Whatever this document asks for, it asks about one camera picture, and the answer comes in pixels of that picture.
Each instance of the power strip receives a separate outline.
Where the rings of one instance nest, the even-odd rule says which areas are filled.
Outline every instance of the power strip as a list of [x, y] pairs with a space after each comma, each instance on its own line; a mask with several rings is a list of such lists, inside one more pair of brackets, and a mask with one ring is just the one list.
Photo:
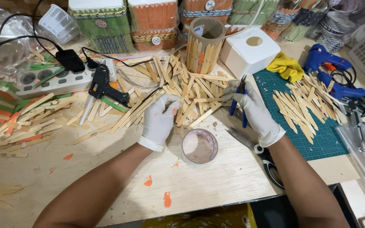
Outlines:
[[[105, 64], [109, 69], [110, 81], [116, 81], [116, 68], [112, 59], [101, 58], [94, 61], [103, 63], [105, 60]], [[83, 72], [74, 73], [62, 71], [35, 88], [33, 88], [33, 85], [38, 83], [40, 80], [43, 80], [45, 77], [52, 75], [61, 67], [56, 66], [43, 70], [25, 72], [21, 76], [18, 76], [16, 80], [16, 88], [19, 89], [19, 91], [16, 92], [16, 95], [22, 99], [30, 99], [47, 95], [49, 93], [62, 94], [90, 88], [95, 69], [88, 69], [87, 63], [84, 64], [85, 70]]]

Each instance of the pliers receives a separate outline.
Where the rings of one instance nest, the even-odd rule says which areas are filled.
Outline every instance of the pliers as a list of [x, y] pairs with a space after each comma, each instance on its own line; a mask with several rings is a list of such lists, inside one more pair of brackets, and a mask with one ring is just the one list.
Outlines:
[[[239, 87], [237, 88], [236, 93], [240, 93], [240, 94], [246, 94], [247, 95], [247, 90], [246, 90], [246, 77], [247, 75], [244, 75], [242, 77], [242, 80], [239, 84]], [[234, 111], [236, 110], [236, 105], [237, 105], [237, 101], [233, 100], [232, 102], [232, 106], [230, 107], [230, 115], [233, 116]], [[243, 123], [242, 126], [243, 128], [247, 127], [247, 117], [246, 117], [246, 113], [243, 111]]]

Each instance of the wooden table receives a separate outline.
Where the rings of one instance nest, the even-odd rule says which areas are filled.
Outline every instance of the wooden table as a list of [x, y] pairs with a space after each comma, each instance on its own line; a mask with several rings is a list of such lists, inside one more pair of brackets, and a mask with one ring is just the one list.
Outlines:
[[[289, 47], [291, 52], [285, 50], [287, 47], [282, 48], [290, 57], [296, 58], [292, 53], [302, 53], [304, 46], [304, 43], [293, 43]], [[217, 70], [231, 75], [221, 62], [218, 63], [215, 71]], [[248, 78], [256, 88], [253, 77]], [[114, 116], [111, 117], [104, 117], [105, 124], [116, 121]], [[213, 129], [213, 122], [217, 122], [216, 131]], [[181, 158], [182, 140], [173, 128], [166, 141], [165, 151], [151, 154], [138, 167], [98, 226], [281, 194], [282, 190], [271, 184], [266, 177], [260, 159], [225, 131], [229, 126], [240, 125], [238, 119], [230, 117], [227, 110], [220, 108], [206, 122], [197, 126], [214, 134], [219, 145], [217, 157], [200, 168], [184, 163]], [[76, 138], [96, 128], [91, 127], [86, 131], [79, 127], [63, 127], [53, 133], [56, 139], [52, 143], [45, 142], [25, 148], [29, 152], [27, 158], [0, 157], [0, 183], [26, 186], [9, 200], [14, 206], [13, 210], [0, 208], [0, 227], [30, 227], [44, 207], [64, 188], [135, 143], [143, 126], [132, 125], [119, 129], [113, 135], [101, 133], [72, 145]], [[251, 129], [247, 128], [246, 131], [252, 138], [257, 138]], [[71, 153], [74, 154], [72, 159], [63, 160]], [[326, 184], [359, 178], [348, 155], [309, 161], [309, 164]], [[149, 176], [153, 184], [147, 187], [144, 182]], [[170, 192], [170, 208], [164, 206], [165, 192]]]

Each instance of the green cutting mat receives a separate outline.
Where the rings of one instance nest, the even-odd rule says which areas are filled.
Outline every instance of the green cutting mat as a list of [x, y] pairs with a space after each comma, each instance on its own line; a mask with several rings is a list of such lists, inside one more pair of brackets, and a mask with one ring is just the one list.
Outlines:
[[291, 139], [292, 143], [294, 143], [307, 161], [348, 154], [347, 148], [344, 146], [335, 130], [335, 127], [339, 124], [332, 119], [328, 118], [325, 124], [322, 124], [322, 122], [320, 122], [310, 111], [312, 118], [319, 129], [319, 131], [316, 131], [313, 145], [308, 142], [299, 126], [295, 125], [298, 134], [288, 126], [283, 115], [280, 114], [277, 104], [272, 98], [274, 90], [290, 94], [290, 89], [285, 85], [288, 82], [283, 80], [280, 74], [262, 70], [253, 74], [253, 76], [272, 118], [287, 131], [286, 135]]

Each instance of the latex glove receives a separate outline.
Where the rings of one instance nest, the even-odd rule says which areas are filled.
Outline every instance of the latex glove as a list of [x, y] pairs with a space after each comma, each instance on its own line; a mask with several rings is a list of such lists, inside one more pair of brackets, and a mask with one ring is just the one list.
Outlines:
[[225, 96], [222, 97], [222, 100], [231, 101], [234, 99], [240, 103], [251, 128], [259, 135], [260, 146], [269, 147], [283, 137], [286, 131], [272, 119], [263, 100], [250, 82], [246, 82], [247, 95], [236, 93], [240, 82], [240, 80], [229, 81], [229, 86], [223, 90]]
[[[159, 97], [144, 112], [143, 133], [138, 143], [153, 151], [162, 151], [165, 140], [173, 128], [174, 116], [182, 107], [181, 97], [176, 95], [163, 95]], [[171, 103], [167, 111], [165, 105]]]

